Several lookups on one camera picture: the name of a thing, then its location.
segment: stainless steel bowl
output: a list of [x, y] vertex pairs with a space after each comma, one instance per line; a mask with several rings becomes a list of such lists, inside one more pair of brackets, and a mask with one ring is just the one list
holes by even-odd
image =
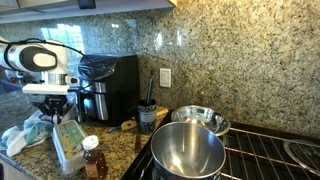
[[152, 137], [151, 151], [163, 179], [216, 179], [226, 158], [219, 138], [193, 123], [162, 126]]
[[172, 122], [191, 122], [200, 124], [217, 136], [226, 134], [230, 127], [230, 121], [221, 116], [218, 112], [201, 106], [185, 106], [176, 109], [171, 114]]

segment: black appliance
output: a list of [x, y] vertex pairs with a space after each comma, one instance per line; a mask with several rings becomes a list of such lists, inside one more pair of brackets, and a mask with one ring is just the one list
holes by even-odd
[[[171, 122], [171, 113], [172, 110], [160, 126]], [[232, 122], [230, 131], [221, 137], [227, 156], [220, 179], [320, 179], [320, 175], [303, 168], [285, 152], [284, 142], [299, 142], [295, 139], [318, 144], [312, 149], [320, 152], [319, 139]], [[122, 179], [161, 179], [154, 167], [150, 144], [151, 138]], [[319, 163], [317, 158], [319, 156], [309, 160], [312, 160], [313, 164]]]
[[129, 110], [140, 99], [138, 57], [131, 54], [93, 54], [78, 66], [79, 121], [86, 119], [118, 126], [130, 119]]

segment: plastic container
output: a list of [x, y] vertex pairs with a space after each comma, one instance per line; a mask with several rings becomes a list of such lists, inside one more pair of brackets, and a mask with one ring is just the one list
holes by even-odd
[[56, 125], [52, 137], [63, 173], [77, 174], [85, 166], [81, 141], [86, 133], [75, 120], [69, 120]]
[[95, 135], [83, 140], [83, 157], [86, 159], [86, 174], [89, 180], [102, 180], [107, 176], [108, 167], [106, 159], [99, 145], [99, 139]]

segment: honey bottle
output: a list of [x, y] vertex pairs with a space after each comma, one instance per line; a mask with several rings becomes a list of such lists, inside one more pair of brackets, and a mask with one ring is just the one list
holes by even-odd
[[108, 168], [106, 159], [99, 145], [96, 135], [86, 137], [83, 142], [83, 157], [85, 159], [86, 174], [89, 180], [106, 179]]

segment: stove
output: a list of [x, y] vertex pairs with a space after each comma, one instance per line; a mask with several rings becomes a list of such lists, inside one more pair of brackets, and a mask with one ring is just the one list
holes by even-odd
[[[160, 126], [171, 122], [171, 113], [172, 110]], [[320, 179], [319, 139], [235, 122], [220, 139], [226, 150], [220, 179]], [[161, 179], [154, 167], [150, 145], [151, 138], [122, 179]], [[290, 154], [288, 146], [299, 152]], [[303, 160], [292, 154], [299, 154]]]

